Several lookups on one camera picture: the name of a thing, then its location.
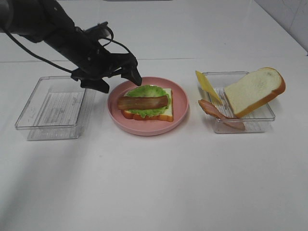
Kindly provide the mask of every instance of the bread slice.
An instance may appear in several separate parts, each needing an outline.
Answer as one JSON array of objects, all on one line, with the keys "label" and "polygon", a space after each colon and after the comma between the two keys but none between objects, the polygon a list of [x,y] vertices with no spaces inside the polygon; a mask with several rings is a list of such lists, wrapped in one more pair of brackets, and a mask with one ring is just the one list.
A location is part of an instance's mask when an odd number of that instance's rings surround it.
[{"label": "bread slice", "polygon": [[122,114],[125,118],[127,119],[135,119],[135,120],[163,120],[163,121],[168,121],[172,122],[173,121],[173,97],[172,97],[172,90],[170,88],[164,88],[165,92],[169,95],[170,97],[170,105],[169,107],[164,111],[163,114],[159,114],[156,116],[145,116],[145,118],[142,118],[139,114],[134,114],[130,112],[129,110],[122,110]]},{"label": "bread slice", "polygon": [[285,91],[285,82],[277,70],[264,67],[251,72],[224,88],[236,117],[254,111]]}]

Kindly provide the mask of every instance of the transparent tray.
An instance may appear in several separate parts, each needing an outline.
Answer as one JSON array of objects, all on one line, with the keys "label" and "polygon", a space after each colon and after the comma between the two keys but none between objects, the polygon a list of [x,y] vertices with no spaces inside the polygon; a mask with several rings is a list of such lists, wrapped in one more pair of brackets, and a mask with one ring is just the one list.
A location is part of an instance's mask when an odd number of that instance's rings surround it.
[{"label": "transparent tray", "polygon": [[[223,88],[237,82],[248,72],[205,72],[204,74],[222,100],[223,105],[217,103],[207,92],[205,98],[225,116],[235,117]],[[207,119],[212,123],[216,133],[265,132],[271,128],[270,124],[275,120],[275,114],[267,103],[240,119],[218,119],[212,116],[208,116]],[[237,127],[236,124],[238,123],[243,123],[244,129],[234,128]]]},{"label": "transparent tray", "polygon": [[76,139],[83,132],[95,91],[70,77],[41,77],[15,128],[28,141]]}]

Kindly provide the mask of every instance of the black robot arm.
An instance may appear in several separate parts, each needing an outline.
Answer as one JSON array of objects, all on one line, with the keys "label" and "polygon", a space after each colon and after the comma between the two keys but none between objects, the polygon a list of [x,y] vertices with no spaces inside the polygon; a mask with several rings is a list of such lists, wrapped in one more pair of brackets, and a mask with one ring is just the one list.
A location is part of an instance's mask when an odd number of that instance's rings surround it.
[{"label": "black robot arm", "polygon": [[[56,0],[0,0],[0,32],[46,42],[78,67],[70,73],[72,79],[81,81],[81,87],[107,93],[109,85],[102,78],[115,75],[140,86],[135,56],[113,40],[107,24],[82,30]],[[128,53],[110,53],[100,39],[116,42]]]}]

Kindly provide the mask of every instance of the white tabletop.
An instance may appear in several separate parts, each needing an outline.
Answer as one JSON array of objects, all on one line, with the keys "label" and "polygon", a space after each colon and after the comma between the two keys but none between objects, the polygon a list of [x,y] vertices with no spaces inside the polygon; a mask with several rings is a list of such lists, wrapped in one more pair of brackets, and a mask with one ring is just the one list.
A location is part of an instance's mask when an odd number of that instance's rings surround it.
[{"label": "white tabletop", "polygon": [[[109,22],[137,59],[305,56],[307,52],[253,0],[60,1],[82,29]],[[34,53],[66,60],[44,42],[16,36]],[[35,60],[0,34],[0,62]],[[112,52],[122,51],[109,45]]]},{"label": "white tabletop", "polygon": [[[71,67],[69,62],[59,62]],[[272,66],[286,92],[270,102],[265,133],[216,134],[205,123],[194,71]],[[142,137],[119,129],[97,93],[76,140],[26,141],[14,129],[44,63],[0,64],[0,230],[280,230],[308,226],[305,57],[140,61],[142,76],[180,84],[190,110],[174,130]],[[123,79],[107,80],[111,90]]]}]

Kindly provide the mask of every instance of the yellow cheese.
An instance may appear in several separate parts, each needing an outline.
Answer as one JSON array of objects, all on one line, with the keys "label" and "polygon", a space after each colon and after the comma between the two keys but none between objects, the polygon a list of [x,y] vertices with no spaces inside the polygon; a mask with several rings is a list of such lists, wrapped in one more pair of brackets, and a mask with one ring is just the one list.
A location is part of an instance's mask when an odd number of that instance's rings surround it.
[{"label": "yellow cheese", "polygon": [[206,76],[199,71],[196,71],[196,75],[197,75],[198,81],[201,85],[201,88],[203,90],[205,90],[206,92],[208,92],[215,99],[217,99],[220,104],[222,104],[220,97],[216,94],[216,92],[214,91],[212,85],[210,84],[210,82],[208,81]]}]

